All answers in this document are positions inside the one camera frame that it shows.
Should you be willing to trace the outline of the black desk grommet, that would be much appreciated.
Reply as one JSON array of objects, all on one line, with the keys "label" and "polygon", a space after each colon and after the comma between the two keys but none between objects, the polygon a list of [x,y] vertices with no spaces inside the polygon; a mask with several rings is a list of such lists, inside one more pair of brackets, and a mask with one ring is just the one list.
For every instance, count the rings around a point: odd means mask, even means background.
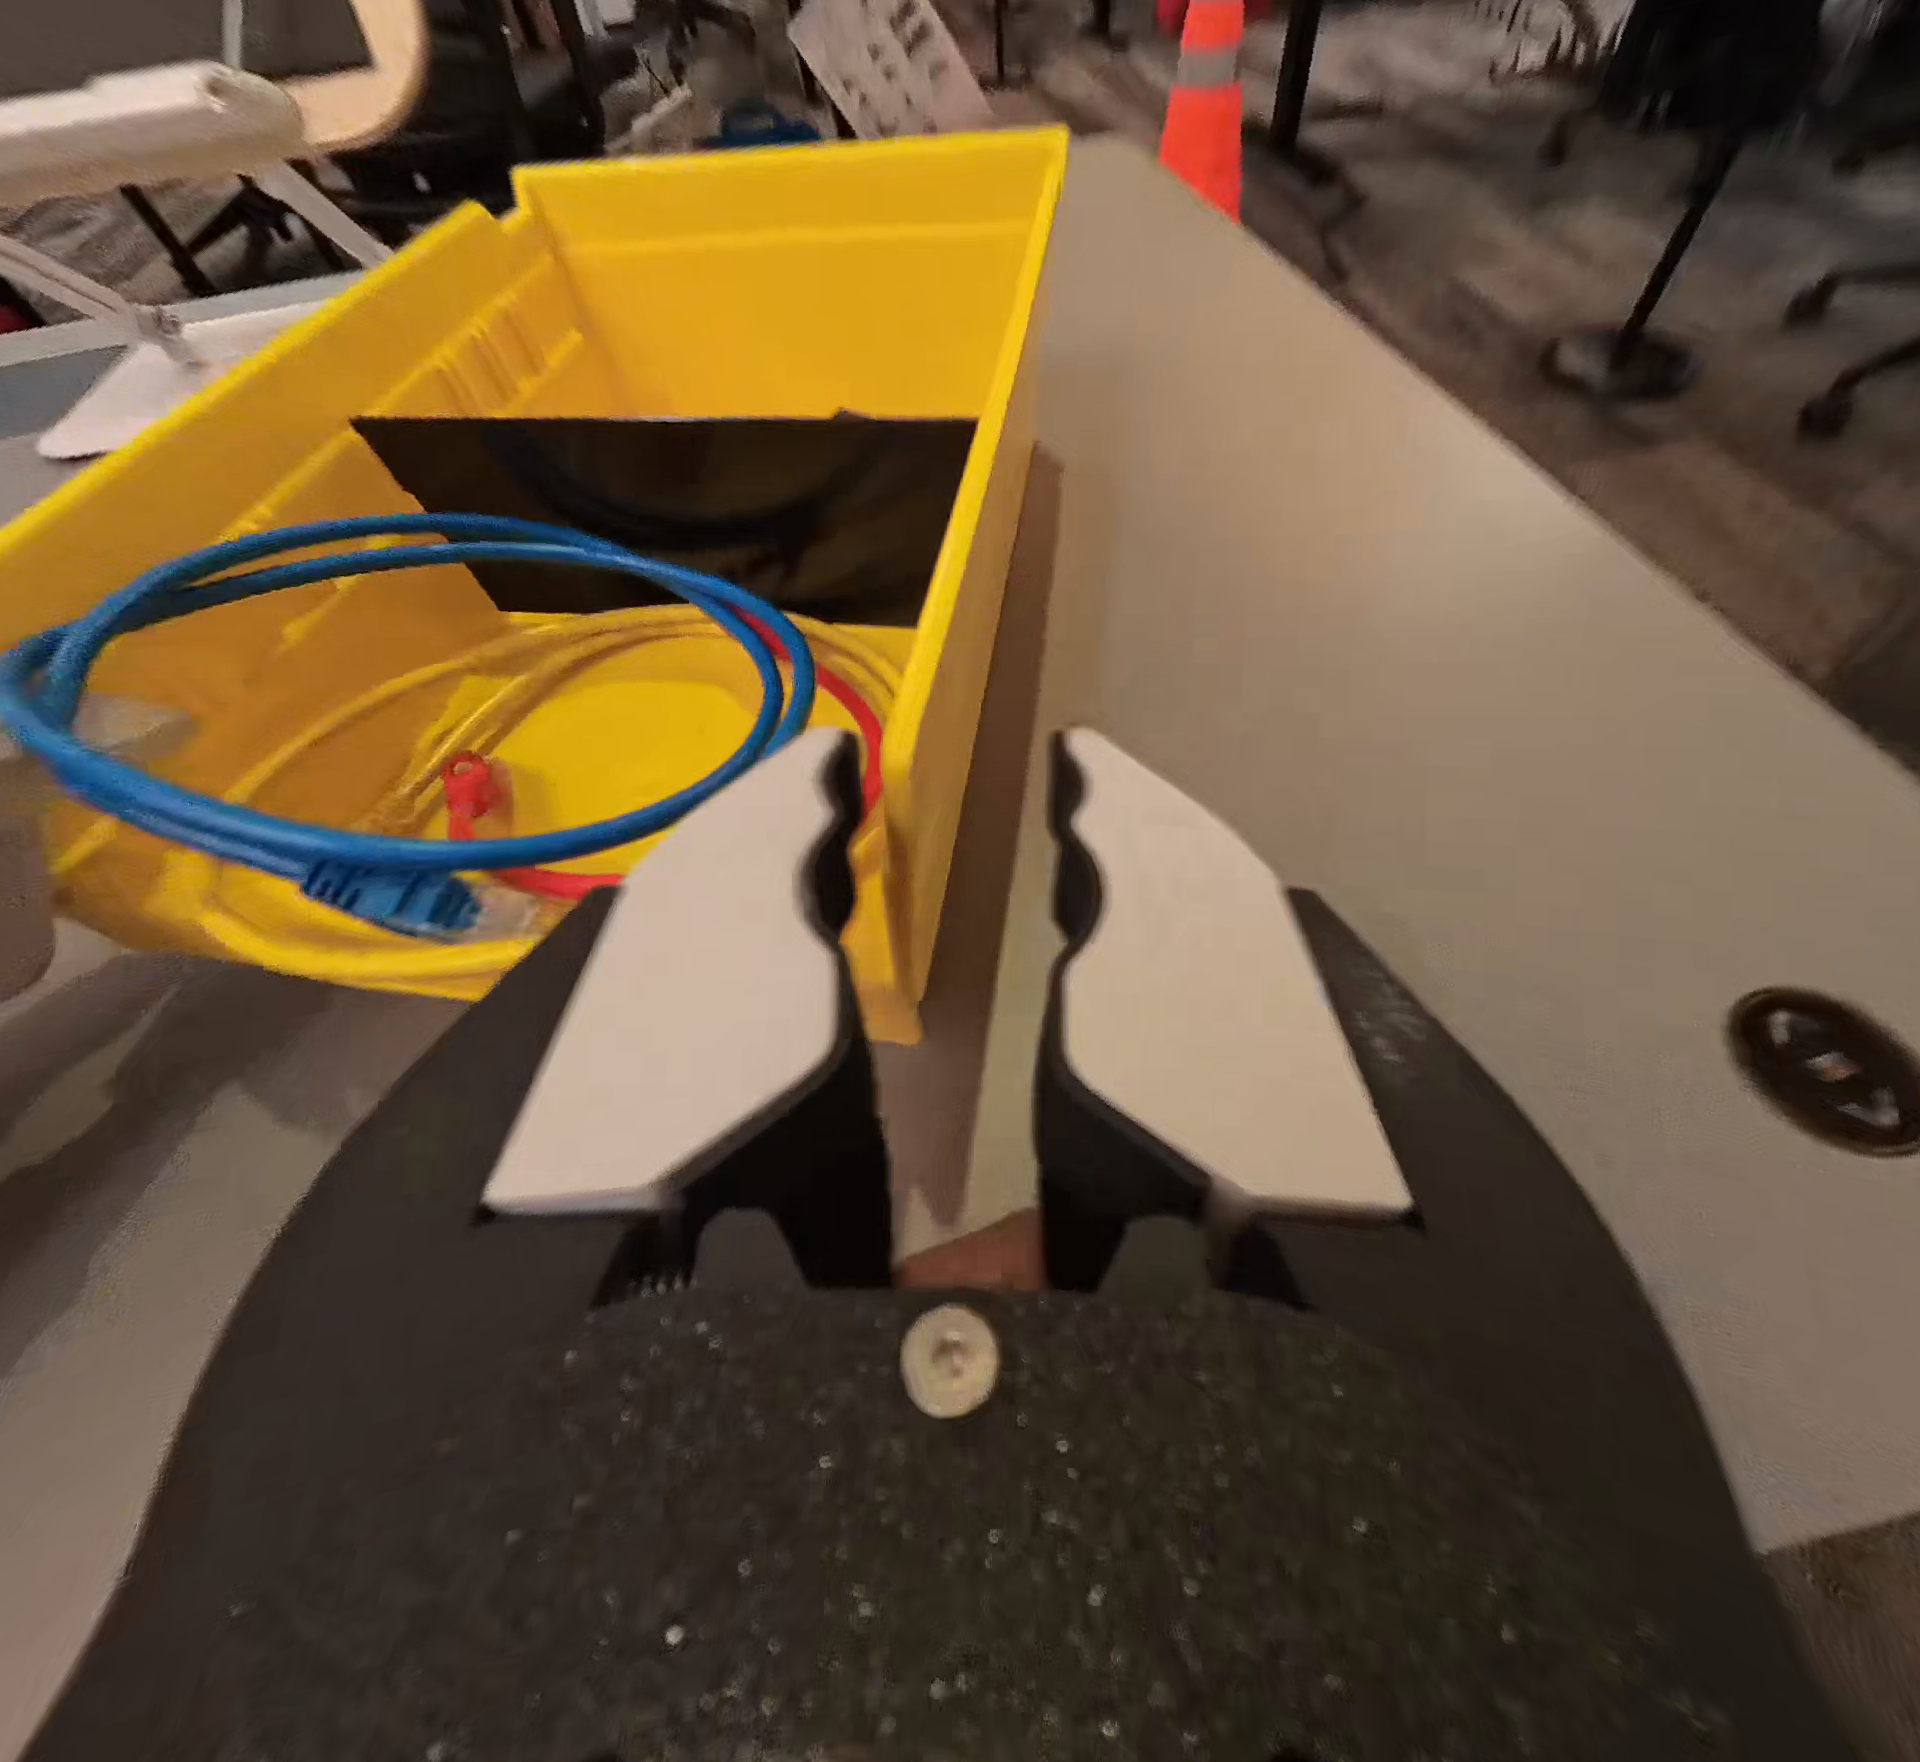
[{"label": "black desk grommet", "polygon": [[1801,1137],[1870,1159],[1920,1155],[1920,1053],[1862,1002],[1751,992],[1726,1013],[1726,1053]]}]

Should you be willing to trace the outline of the orange traffic cone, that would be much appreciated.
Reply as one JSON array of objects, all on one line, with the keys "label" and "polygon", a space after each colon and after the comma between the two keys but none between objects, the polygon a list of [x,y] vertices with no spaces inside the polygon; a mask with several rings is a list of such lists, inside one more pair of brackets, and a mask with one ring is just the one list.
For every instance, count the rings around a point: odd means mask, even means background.
[{"label": "orange traffic cone", "polygon": [[1187,0],[1163,175],[1228,221],[1245,215],[1245,0]]}]

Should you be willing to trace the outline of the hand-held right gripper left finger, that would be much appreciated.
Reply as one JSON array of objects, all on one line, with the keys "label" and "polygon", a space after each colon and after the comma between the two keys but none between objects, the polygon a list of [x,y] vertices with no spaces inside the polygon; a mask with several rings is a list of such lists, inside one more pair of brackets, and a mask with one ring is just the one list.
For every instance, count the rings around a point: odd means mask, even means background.
[{"label": "hand-held right gripper left finger", "polygon": [[892,1159],[851,981],[858,735],[805,729],[696,806],[603,911],[519,1112],[484,1253],[656,1280],[892,1286]]}]

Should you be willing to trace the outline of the white printed sheet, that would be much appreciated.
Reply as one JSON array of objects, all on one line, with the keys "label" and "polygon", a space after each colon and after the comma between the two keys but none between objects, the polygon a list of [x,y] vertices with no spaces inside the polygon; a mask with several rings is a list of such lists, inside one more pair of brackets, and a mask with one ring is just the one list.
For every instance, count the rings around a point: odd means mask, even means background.
[{"label": "white printed sheet", "polygon": [[805,0],[787,19],[805,80],[851,143],[989,133],[997,108],[931,0]]}]

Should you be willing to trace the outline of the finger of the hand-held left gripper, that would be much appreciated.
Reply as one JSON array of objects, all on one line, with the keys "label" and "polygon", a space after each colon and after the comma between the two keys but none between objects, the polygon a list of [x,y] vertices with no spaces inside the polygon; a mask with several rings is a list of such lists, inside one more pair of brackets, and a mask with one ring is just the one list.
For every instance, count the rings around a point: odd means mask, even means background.
[{"label": "finger of the hand-held left gripper", "polygon": [[[77,735],[87,754],[151,765],[195,735],[195,713],[154,700],[82,700]],[[58,955],[45,813],[51,813],[51,777],[18,735],[0,735],[0,999],[5,1002],[41,992]]]}]

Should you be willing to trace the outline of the black pole stand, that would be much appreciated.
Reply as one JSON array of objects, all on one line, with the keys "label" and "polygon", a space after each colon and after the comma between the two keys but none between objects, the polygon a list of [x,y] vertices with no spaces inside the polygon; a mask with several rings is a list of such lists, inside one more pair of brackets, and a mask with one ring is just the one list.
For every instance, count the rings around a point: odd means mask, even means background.
[{"label": "black pole stand", "polygon": [[1569,332],[1537,341],[1537,380],[1553,396],[1616,408],[1616,401],[1678,401],[1695,388],[1707,355],[1687,332],[1663,324],[1663,303],[1670,303],[1687,243],[1707,241],[1707,215],[1726,193],[1751,143],[1756,143],[1756,115],[1707,133],[1681,215],[1678,215],[1663,263],[1644,265],[1635,303],[1616,324],[1569,324]]}]

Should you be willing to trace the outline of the black board on white stand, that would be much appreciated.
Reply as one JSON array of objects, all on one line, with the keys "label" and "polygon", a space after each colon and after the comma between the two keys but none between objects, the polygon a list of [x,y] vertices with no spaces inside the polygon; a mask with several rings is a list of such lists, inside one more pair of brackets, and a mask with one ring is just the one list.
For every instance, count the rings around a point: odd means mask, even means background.
[{"label": "black board on white stand", "polygon": [[[5,100],[0,115],[0,193],[5,209],[51,193],[124,193],[165,176],[251,176],[345,263],[391,263],[361,215],[345,215],[308,166],[390,143],[434,63],[426,0],[347,0],[366,34],[361,67],[262,74],[246,63],[246,0],[218,0],[218,63],[87,74],[82,89]],[[316,303],[187,320],[174,303],[135,303],[113,285],[5,241],[5,276],[102,320],[124,347],[102,368],[58,421],[41,429],[41,459],[102,459],[218,388],[231,368],[268,347]]]}]

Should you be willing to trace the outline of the yellow plastic bin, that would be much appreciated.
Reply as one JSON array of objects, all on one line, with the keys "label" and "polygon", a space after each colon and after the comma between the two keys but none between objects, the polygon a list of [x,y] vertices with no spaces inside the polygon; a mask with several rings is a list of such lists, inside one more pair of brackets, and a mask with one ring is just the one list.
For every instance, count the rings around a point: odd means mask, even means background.
[{"label": "yellow plastic bin", "polygon": [[[858,735],[851,981],[922,1045],[1036,459],[1063,133],[534,166],[5,520],[51,911],[124,955],[474,1002],[713,777]],[[584,528],[426,512],[361,417],[970,417],[917,626],[814,626]],[[77,735],[154,700],[151,765]]]}]

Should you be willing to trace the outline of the wide black bin divider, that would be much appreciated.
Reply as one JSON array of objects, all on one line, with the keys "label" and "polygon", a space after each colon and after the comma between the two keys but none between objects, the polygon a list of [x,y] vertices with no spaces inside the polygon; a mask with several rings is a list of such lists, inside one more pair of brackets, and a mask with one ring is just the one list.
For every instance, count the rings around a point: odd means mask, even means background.
[{"label": "wide black bin divider", "polygon": [[970,417],[361,417],[426,512],[584,528],[814,626],[917,626]]}]

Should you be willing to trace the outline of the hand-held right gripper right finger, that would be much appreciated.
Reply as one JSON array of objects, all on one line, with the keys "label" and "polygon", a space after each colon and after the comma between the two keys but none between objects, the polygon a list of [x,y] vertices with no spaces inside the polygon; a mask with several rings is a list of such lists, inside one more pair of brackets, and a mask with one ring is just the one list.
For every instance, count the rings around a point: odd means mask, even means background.
[{"label": "hand-held right gripper right finger", "polygon": [[1260,1295],[1274,1225],[1417,1225],[1281,868],[1102,729],[1047,735],[1047,845],[1041,1280],[1097,1295],[1165,1217],[1197,1280]]}]

